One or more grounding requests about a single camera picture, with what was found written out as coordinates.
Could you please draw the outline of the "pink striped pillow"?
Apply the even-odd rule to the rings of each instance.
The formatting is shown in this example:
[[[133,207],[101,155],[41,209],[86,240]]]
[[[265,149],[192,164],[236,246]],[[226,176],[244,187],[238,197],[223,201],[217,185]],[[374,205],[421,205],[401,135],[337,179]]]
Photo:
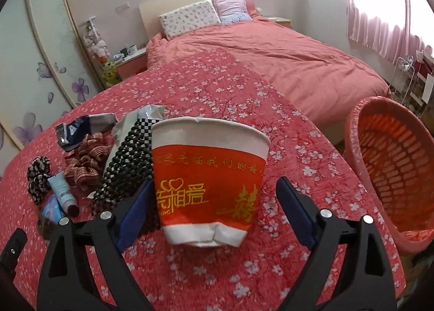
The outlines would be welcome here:
[[[246,0],[213,0],[213,6],[223,25],[252,20]]]

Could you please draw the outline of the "light blue cream tube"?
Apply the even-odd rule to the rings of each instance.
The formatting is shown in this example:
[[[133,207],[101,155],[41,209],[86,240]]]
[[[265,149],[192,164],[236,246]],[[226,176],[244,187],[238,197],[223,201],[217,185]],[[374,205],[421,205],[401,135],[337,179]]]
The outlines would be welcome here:
[[[75,196],[71,192],[64,173],[60,172],[57,175],[51,176],[48,178],[48,182],[63,212],[72,218],[78,217],[79,206]]]

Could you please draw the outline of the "plush toy stack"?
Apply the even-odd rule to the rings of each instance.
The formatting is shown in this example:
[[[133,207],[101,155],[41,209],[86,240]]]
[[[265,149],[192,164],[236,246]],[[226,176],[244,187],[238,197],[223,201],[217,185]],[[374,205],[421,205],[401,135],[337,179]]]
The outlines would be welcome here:
[[[95,19],[96,17],[92,16],[81,25],[82,41],[99,78],[106,88],[110,88],[122,79],[107,44],[95,25]]]

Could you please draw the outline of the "red white paper cup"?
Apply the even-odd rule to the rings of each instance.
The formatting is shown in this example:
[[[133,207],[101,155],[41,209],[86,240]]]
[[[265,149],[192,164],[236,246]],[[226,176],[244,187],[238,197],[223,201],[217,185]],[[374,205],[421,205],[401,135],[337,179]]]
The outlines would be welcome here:
[[[253,127],[215,118],[153,125],[155,193],[167,241],[239,247],[255,220],[270,144]]]

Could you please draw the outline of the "red floral bedspread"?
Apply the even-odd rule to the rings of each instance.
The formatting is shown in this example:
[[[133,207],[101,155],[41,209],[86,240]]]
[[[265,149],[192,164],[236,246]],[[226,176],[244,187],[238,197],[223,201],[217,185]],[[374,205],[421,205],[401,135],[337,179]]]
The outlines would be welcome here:
[[[139,238],[124,252],[128,268],[158,310],[275,310],[308,259],[275,196],[286,176],[298,192],[340,218],[371,215],[394,275],[405,275],[394,241],[364,186],[345,159],[289,100],[223,49],[211,49],[146,71],[94,96],[64,121],[95,113],[126,113],[162,104],[170,117],[204,116],[244,123],[271,146],[257,220],[238,248],[172,246],[162,231]]]

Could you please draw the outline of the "white floral pillow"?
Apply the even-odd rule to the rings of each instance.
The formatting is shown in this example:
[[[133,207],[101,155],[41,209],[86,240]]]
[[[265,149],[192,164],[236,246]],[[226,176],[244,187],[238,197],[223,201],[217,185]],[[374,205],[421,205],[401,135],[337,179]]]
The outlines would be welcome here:
[[[221,25],[221,20],[211,0],[196,2],[159,16],[167,39],[206,27]]]

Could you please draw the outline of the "salmon pink duvet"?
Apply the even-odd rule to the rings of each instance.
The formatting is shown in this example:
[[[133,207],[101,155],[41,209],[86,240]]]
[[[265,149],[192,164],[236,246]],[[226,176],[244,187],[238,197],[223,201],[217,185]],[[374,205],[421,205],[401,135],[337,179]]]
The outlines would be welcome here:
[[[206,27],[146,46],[154,68],[221,48],[272,84],[317,127],[345,120],[370,96],[388,97],[385,80],[358,58],[265,18]]]

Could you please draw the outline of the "pink bedside table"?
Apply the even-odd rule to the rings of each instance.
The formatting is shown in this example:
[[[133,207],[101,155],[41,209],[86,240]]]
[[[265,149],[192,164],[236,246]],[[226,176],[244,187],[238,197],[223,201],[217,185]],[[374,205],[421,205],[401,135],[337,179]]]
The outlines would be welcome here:
[[[139,49],[134,55],[124,58],[116,65],[119,76],[126,80],[147,70],[148,55],[145,48]]]

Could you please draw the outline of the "far bedside table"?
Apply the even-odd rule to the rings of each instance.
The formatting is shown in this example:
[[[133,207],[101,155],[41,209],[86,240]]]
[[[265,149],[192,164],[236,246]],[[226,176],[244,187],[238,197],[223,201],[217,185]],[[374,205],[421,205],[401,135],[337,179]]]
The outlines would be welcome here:
[[[277,16],[273,16],[273,17],[266,17],[266,19],[268,21],[272,21],[276,24],[279,24],[281,26],[287,27],[287,28],[291,28],[291,20],[287,19],[287,18],[283,18],[283,17],[277,17]]]

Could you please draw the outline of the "blue tissue pack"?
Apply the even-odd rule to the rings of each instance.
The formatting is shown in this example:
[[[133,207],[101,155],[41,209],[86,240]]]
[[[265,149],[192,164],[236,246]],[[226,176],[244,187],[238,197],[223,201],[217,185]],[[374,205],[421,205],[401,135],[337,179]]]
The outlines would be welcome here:
[[[65,218],[65,213],[63,212],[63,209],[60,206],[55,194],[52,194],[52,196],[46,202],[46,205],[42,209],[42,214],[53,224],[57,224],[60,219]]]

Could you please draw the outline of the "brown plaid scrunchie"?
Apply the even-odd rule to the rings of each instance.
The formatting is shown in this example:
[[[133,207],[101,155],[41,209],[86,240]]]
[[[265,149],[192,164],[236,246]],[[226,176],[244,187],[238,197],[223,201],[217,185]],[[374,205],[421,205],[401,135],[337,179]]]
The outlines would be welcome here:
[[[65,157],[65,179],[73,188],[89,191],[101,183],[113,148],[113,137],[97,132],[86,135],[80,145]]]

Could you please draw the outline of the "white mug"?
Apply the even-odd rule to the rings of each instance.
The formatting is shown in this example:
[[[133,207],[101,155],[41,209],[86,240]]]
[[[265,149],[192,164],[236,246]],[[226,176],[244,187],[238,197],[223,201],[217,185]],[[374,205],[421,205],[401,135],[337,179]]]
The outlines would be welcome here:
[[[136,45],[132,45],[128,48],[128,54],[134,55],[138,51],[138,48]]]

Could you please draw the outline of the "red plastic laundry basket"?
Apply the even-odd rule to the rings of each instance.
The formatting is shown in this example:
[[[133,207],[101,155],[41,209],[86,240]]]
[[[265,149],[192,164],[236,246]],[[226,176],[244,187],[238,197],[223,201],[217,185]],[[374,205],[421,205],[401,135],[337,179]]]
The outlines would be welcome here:
[[[397,250],[433,242],[433,136],[406,107],[382,96],[349,113],[344,157],[381,214]]]

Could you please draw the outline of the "cluttered desk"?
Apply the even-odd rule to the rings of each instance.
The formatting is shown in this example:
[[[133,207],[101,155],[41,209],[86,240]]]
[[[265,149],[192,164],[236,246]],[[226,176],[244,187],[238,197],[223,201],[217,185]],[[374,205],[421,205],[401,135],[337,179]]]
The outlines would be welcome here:
[[[427,51],[417,51],[413,67],[410,110],[421,118],[426,109],[433,107],[433,56]]]

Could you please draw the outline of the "grey foil snack wrapper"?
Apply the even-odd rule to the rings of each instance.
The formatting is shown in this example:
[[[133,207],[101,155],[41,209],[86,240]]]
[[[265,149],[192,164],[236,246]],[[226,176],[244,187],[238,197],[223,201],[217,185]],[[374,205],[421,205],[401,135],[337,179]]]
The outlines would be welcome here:
[[[103,132],[117,123],[114,113],[80,116],[71,123],[60,123],[55,127],[58,145],[69,152],[77,148],[86,135]]]

